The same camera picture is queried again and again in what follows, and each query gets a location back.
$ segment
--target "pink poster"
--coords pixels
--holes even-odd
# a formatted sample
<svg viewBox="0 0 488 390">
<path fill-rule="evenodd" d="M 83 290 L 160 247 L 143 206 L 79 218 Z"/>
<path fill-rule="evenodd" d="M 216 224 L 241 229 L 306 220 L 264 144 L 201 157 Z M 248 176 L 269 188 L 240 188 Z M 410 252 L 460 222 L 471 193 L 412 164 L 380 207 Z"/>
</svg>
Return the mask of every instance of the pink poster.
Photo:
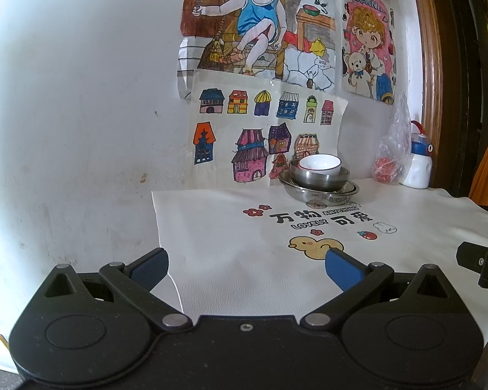
<svg viewBox="0 0 488 390">
<path fill-rule="evenodd" d="M 394 103 L 394 11 L 382 0 L 345 0 L 343 53 L 346 91 Z"/>
</svg>

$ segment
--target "white bowl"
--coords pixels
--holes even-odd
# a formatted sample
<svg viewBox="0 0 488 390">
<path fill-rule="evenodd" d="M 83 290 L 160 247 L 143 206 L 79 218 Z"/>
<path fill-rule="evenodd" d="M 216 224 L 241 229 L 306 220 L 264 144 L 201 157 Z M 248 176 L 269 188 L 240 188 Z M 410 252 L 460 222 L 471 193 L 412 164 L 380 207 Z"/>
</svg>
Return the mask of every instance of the white bowl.
<svg viewBox="0 0 488 390">
<path fill-rule="evenodd" d="M 335 176 L 340 174 L 341 160 L 330 154 L 309 155 L 298 161 L 298 167 L 314 173 Z"/>
</svg>

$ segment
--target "clear plastic bag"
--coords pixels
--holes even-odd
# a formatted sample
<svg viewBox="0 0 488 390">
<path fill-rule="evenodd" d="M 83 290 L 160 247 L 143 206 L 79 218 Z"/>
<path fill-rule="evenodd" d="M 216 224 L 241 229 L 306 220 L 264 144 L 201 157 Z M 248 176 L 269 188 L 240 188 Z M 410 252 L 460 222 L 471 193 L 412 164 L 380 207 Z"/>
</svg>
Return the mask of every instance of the clear plastic bag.
<svg viewBox="0 0 488 390">
<path fill-rule="evenodd" d="M 412 125 L 404 92 L 396 102 L 396 112 L 389 133 L 381 138 L 372 168 L 373 177 L 381 183 L 397 185 L 405 174 L 406 161 L 411 154 Z"/>
</svg>

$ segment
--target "sandal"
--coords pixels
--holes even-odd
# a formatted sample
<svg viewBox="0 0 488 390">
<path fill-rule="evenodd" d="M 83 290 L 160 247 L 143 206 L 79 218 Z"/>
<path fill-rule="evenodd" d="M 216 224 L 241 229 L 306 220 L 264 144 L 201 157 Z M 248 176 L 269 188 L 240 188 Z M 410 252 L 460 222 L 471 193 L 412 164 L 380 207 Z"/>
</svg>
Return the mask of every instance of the sandal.
<svg viewBox="0 0 488 390">
<path fill-rule="evenodd" d="M 238 63 L 246 58 L 244 51 L 240 51 L 238 48 L 233 48 L 233 51 L 226 56 L 222 56 L 219 60 L 220 64 L 233 64 Z"/>
</svg>

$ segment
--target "boy's hand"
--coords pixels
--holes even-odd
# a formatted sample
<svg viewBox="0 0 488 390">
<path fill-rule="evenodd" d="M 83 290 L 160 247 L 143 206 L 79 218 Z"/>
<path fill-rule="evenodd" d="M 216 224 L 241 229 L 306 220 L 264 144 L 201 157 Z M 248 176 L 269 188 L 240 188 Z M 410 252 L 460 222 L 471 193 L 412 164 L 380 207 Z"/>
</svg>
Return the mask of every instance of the boy's hand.
<svg viewBox="0 0 488 390">
<path fill-rule="evenodd" d="M 192 11 L 192 14 L 193 14 L 193 15 L 194 15 L 196 18 L 198 18 L 200 15 L 202 15 L 202 14 L 203 14 L 203 12 L 202 12 L 202 9 L 203 9 L 203 8 L 204 8 L 204 7 L 201 7 L 201 6 L 195 6 L 195 7 L 194 7 L 194 10 Z"/>
</svg>

